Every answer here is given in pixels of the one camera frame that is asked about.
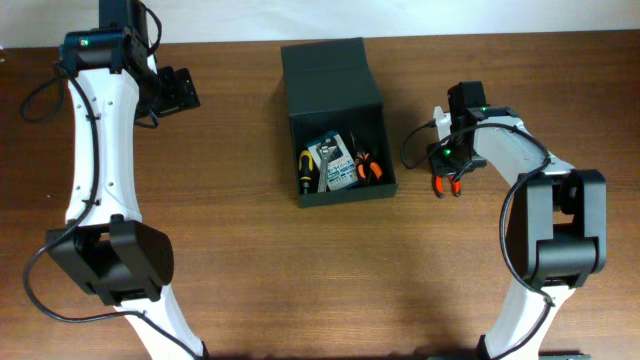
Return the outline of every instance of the yellow screwdriver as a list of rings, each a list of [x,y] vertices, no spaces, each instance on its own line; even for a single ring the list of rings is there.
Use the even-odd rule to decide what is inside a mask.
[[[300,153],[298,159],[298,175],[300,176],[300,188],[303,194],[309,193],[311,188],[311,174],[313,173],[313,158],[309,150]]]

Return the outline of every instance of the black box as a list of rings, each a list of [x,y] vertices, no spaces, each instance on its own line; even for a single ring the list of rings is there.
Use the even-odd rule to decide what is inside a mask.
[[[376,86],[362,38],[282,48],[295,174],[306,143],[336,131],[354,157],[351,132],[380,164],[380,184],[298,196],[300,207],[393,197],[398,189],[382,116],[382,96]]]

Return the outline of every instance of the white background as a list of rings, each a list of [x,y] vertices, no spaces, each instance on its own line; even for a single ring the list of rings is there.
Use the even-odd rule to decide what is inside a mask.
[[[640,0],[143,2],[163,22],[163,43],[640,28]],[[0,0],[4,47],[57,46],[97,25],[97,0]]]

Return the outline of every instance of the brown tabletop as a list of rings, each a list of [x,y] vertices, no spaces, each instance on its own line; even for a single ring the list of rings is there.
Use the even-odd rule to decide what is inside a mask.
[[[400,189],[393,199],[298,209],[280,47],[290,42],[163,45],[188,67],[202,106],[135,130],[144,222],[171,238],[173,287],[217,355],[437,354],[475,347],[510,275],[497,221],[508,189],[495,169],[437,199],[427,166],[400,144],[447,107],[447,89],[482,80],[555,155],[607,178],[608,262],[560,310],[543,350],[595,359],[640,355],[640,32],[367,39]],[[123,319],[69,325],[21,287],[47,229],[63,225],[73,178],[69,97],[53,122],[20,119],[56,49],[6,50],[0,63],[0,358],[145,359]],[[436,139],[416,138],[417,157]],[[109,311],[46,258],[33,286],[71,316]]]

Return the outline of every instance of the box lid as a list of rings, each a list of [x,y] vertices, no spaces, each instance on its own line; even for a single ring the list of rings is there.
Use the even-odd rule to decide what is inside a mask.
[[[362,38],[282,48],[289,115],[382,105]]]

